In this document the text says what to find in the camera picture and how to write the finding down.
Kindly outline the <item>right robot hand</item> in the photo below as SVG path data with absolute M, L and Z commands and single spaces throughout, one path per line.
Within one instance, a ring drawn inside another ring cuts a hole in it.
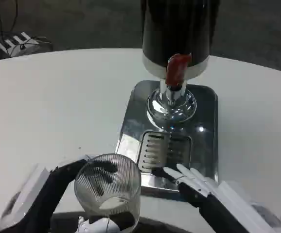
M 216 233 L 281 233 L 281 220 L 234 182 L 215 182 L 195 168 L 156 167 L 152 173 L 174 183 Z

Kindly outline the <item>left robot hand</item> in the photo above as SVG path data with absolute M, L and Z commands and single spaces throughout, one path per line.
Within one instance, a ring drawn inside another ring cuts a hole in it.
M 46 233 L 51 217 L 64 192 L 86 164 L 107 183 L 117 166 L 109 161 L 97 161 L 88 156 L 64 163 L 53 170 L 37 166 L 19 191 L 11 198 L 0 217 L 0 233 Z

